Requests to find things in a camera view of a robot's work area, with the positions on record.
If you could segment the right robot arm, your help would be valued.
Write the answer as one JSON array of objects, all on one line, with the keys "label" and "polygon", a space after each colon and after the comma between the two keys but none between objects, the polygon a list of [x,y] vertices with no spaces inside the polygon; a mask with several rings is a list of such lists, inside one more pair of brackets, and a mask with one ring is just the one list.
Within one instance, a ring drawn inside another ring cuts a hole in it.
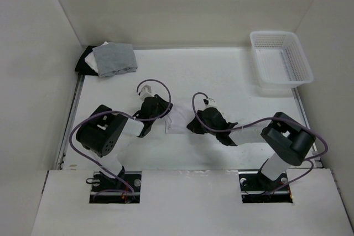
[{"label": "right robot arm", "polygon": [[301,127],[283,112],[273,119],[262,120],[235,130],[237,123],[227,122],[215,107],[196,112],[195,118],[186,126],[195,134],[211,134],[225,146],[266,143],[274,154],[267,159],[255,177],[244,182],[247,188],[257,185],[259,190],[275,189],[281,174],[291,166],[300,166],[315,142],[315,135]]}]

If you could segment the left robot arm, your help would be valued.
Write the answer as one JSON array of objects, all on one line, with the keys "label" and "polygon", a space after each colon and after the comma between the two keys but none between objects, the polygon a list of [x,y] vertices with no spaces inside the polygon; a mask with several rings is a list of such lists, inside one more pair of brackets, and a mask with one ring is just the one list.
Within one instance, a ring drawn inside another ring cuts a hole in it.
[{"label": "left robot arm", "polygon": [[105,178],[105,184],[110,190],[118,191],[123,186],[133,190],[124,180],[124,167],[110,170],[103,165],[102,158],[114,149],[121,134],[145,137],[153,123],[165,117],[172,107],[170,101],[165,101],[159,95],[144,96],[140,110],[132,116],[114,112],[102,104],[89,118],[73,129],[69,144],[74,151],[101,168],[100,174]]}]

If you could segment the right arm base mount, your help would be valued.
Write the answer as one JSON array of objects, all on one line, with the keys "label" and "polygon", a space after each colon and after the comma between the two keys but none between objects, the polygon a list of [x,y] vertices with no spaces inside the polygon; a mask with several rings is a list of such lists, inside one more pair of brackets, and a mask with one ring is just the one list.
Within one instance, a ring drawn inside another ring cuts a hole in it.
[{"label": "right arm base mount", "polygon": [[238,178],[243,203],[293,203],[289,186],[274,191],[288,182],[285,172],[275,181],[261,176],[256,171],[239,172]]}]

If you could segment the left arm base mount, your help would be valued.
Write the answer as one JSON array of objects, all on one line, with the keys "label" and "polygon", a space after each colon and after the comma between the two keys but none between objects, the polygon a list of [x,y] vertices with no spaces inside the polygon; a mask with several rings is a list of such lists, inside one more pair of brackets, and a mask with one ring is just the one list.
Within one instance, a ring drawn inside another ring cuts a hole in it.
[{"label": "left arm base mount", "polygon": [[119,177],[124,179],[134,191],[121,181],[110,178],[100,171],[93,173],[92,177],[86,179],[91,186],[90,204],[138,204],[140,203],[140,191],[142,187],[142,173],[123,172]]}]

